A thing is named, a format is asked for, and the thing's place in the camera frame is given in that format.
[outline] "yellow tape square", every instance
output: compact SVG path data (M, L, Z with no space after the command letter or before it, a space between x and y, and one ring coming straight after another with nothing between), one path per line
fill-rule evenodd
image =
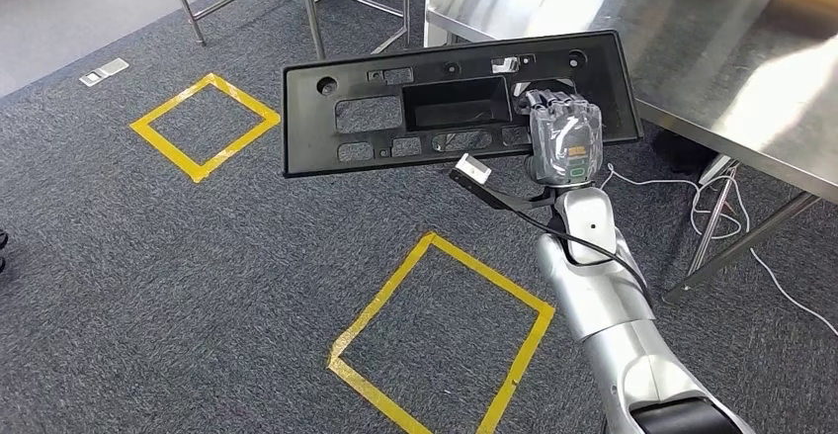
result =
M419 262L431 245L436 246L449 256L463 263L465 267L483 276L489 282L505 290L538 313L538 317L533 323L529 335L527 335L524 344L521 345L518 354L515 356L515 360L512 362L512 366L503 385L501 385L500 390L494 396L494 399L492 399L488 410L486 410L483 419L480 421L480 425L477 427L477 433L488 434L494 432L498 422L500 422L500 417L503 415L506 405L512 398L518 382L527 370L527 366L530 364L530 360L533 358L539 342L541 342L542 337L545 335L547 327L552 320L554 309L546 302L528 293L524 288L503 277L500 273L480 261L477 261L474 257L452 245L436 233L429 232L419 240L419 243L408 253L401 266L384 283L384 286L378 291L373 301L364 307L361 315L335 340L335 343L332 344L332 351L329 354L328 368L408 433L429 434L431 432L430 429L422 425L407 411L402 409L401 406L396 404L395 401L387 397L386 394L373 386L373 384L340 358L350 342L370 323L370 320L384 306L396 288L398 288L398 285L404 281L404 278L416 266L416 263Z
M256 125L253 129L246 132L240 138L234 140L221 152L213 156L210 160L203 164L199 164L186 155L181 149L169 142L159 132L151 127L151 122L160 118L164 114L172 111L176 106L183 103L185 100L195 95L207 85L212 85L230 98L244 105L245 108L256 113L262 117L262 122ZM130 124L130 127L148 141L155 149L159 150L161 154L177 165L187 175L192 177L195 183L201 182L207 177L210 172L215 170L225 160L232 157L236 152L241 150L245 145L253 142L257 137L265 133L266 130L276 126L280 122L280 115L257 101L252 96L239 90L235 86L224 81L220 76L210 73L205 76L198 83L190 86L186 90L180 92L177 96L169 101L158 106L147 115L136 120Z

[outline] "carpet floor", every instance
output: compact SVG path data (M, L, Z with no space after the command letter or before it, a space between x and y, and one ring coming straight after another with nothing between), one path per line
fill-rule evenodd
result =
M399 26L349 0L319 10L331 56L369 52ZM128 125L211 72L278 111L283 66L314 59L301 0L240 0L202 26L207 47L172 14L0 100L2 432L401 432L326 365L431 230L554 304L538 232L465 193L447 165L288 181L274 127L193 182ZM78 81L115 57L130 68ZM212 89L182 106L154 127L199 161L256 123ZM606 160L637 180L679 177L650 148L658 132ZM528 195L521 162L492 161L493 179ZM748 168L738 180L755 221L796 192ZM698 242L691 191L615 180L608 192L659 296ZM838 212L820 203L757 248L833 321L837 235ZM838 432L835 337L750 257L656 313L685 365L757 432ZM343 357L432 431L474 432L535 317L431 250ZM497 432L597 432L601 415L559 310Z

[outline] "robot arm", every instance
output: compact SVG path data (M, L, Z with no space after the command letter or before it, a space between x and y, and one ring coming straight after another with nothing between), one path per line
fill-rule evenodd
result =
M549 91L526 98L534 143L530 175L545 192L523 200L488 189L483 184L491 170L468 155L451 176L495 209L552 207L550 232L537 244L539 266L585 348L609 432L752 434L684 367L655 327L645 282L615 227L611 201L591 185L602 162L599 110L580 97Z
M637 270L623 235L614 226L605 192L593 187L572 190L556 205L570 234L611 244L604 247ZM589 212L592 208L602 210ZM585 348L610 432L753 433L672 353L629 272L602 255L585 254L582 264L573 244L544 234L536 251L574 337Z

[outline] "round hole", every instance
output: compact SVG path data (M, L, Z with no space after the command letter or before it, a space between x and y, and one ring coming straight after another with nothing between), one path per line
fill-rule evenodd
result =
M317 92L323 96L331 95L338 89L338 82L331 76L320 78L317 82Z
M571 68L579 68L585 66L585 63L588 62L588 57L582 50L571 50L567 56L567 62Z

